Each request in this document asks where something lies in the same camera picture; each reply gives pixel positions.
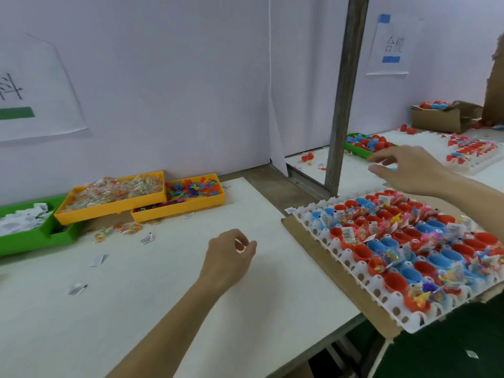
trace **metal pole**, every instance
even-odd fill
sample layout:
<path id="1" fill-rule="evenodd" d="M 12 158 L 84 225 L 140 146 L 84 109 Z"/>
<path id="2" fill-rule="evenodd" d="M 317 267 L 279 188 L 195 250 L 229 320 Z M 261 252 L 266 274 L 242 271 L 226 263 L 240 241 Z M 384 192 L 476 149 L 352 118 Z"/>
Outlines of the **metal pole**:
<path id="1" fill-rule="evenodd" d="M 331 196 L 338 196 L 341 165 L 343 163 L 343 145 L 346 139 L 353 89 L 357 76 L 360 47 L 364 35 L 366 13 L 369 0 L 348 0 L 348 12 L 341 51 L 340 73 L 334 102 L 333 126 L 329 142 L 326 182 L 324 187 Z"/>

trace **green stripe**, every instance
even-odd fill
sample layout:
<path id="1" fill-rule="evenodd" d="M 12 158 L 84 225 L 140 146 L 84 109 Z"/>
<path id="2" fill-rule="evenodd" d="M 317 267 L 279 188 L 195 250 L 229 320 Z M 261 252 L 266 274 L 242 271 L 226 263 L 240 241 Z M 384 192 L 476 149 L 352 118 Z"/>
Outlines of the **green stripe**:
<path id="1" fill-rule="evenodd" d="M 35 114 L 31 107 L 13 107 L 10 109 L 0 109 L 0 120 L 34 118 Z"/>

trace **yellow plastic tray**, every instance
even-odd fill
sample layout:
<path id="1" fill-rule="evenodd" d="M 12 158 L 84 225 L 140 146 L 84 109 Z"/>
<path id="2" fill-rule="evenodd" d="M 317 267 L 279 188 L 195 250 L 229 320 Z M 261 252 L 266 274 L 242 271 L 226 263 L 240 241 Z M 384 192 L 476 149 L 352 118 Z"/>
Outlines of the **yellow plastic tray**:
<path id="1" fill-rule="evenodd" d="M 177 184 L 178 182 L 183 182 L 184 180 L 188 180 L 188 179 L 192 182 L 199 183 L 201 180 L 201 177 L 216 180 L 221 193 L 218 195 L 215 195 L 215 196 L 200 197 L 198 199 L 192 199 L 187 202 L 173 204 L 172 206 L 164 206 L 164 207 L 158 207 L 158 208 L 153 208 L 153 209 L 146 209 L 145 211 L 133 212 L 134 209 L 132 209 L 131 215 L 133 216 L 133 219 L 135 220 L 135 222 L 141 223 L 141 222 L 144 222 L 147 220 L 163 218 L 165 216 L 183 214 L 186 212 L 193 212 L 198 209 L 223 205 L 224 204 L 224 191 L 222 190 L 222 186 L 220 184 L 219 178 L 217 177 L 217 174 L 209 174 L 209 175 L 195 176 L 192 178 L 173 180 L 173 181 L 167 182 L 167 184 Z"/>
<path id="2" fill-rule="evenodd" d="M 128 211 L 129 209 L 135 209 L 143 206 L 148 206 L 150 204 L 156 203 L 166 203 L 166 187 L 164 185 L 164 173 L 163 171 L 150 172 L 147 174 L 140 174 L 135 176 L 128 176 L 126 178 L 119 178 L 118 180 L 133 180 L 137 176 L 157 176 L 161 179 L 163 184 L 163 190 L 160 192 L 150 193 L 149 195 L 132 197 L 130 199 L 121 200 L 118 202 L 101 204 L 99 206 L 93 206 L 83 209 L 76 209 L 75 211 L 61 212 L 66 206 L 72 203 L 73 196 L 76 193 L 81 192 L 86 187 L 81 185 L 79 187 L 74 187 L 72 191 L 68 194 L 66 199 L 60 205 L 58 210 L 54 213 L 54 217 L 63 225 L 68 225 L 76 223 L 83 220 L 93 219 L 100 216 L 119 214 L 123 211 Z"/>

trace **white wall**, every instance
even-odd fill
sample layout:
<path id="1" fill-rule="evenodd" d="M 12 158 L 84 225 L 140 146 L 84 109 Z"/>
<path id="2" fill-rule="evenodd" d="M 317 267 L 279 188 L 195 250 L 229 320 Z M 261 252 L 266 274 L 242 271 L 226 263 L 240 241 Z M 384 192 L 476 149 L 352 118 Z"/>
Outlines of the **white wall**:
<path id="1" fill-rule="evenodd" d="M 376 133 L 409 123 L 409 106 L 425 100 L 483 104 L 504 0 L 370 0 L 349 132 Z M 366 75 L 381 13 L 424 18 L 408 75 Z"/>
<path id="2" fill-rule="evenodd" d="M 329 144 L 348 0 L 271 0 L 272 97 L 286 155 Z"/>
<path id="3" fill-rule="evenodd" d="M 0 143 L 0 204 L 269 162 L 268 0 L 1 4 L 2 24 L 56 46 L 89 130 Z"/>

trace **blue tape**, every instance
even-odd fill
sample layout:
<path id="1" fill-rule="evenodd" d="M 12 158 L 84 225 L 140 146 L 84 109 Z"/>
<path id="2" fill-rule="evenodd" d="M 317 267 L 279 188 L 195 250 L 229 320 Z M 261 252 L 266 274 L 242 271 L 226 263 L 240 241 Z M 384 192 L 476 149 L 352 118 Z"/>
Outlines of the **blue tape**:
<path id="1" fill-rule="evenodd" d="M 380 14 L 380 18 L 378 19 L 379 24 L 388 24 L 390 23 L 390 14 Z"/>
<path id="2" fill-rule="evenodd" d="M 381 63 L 399 63 L 400 60 L 401 60 L 401 56 L 386 55 L 381 60 Z"/>

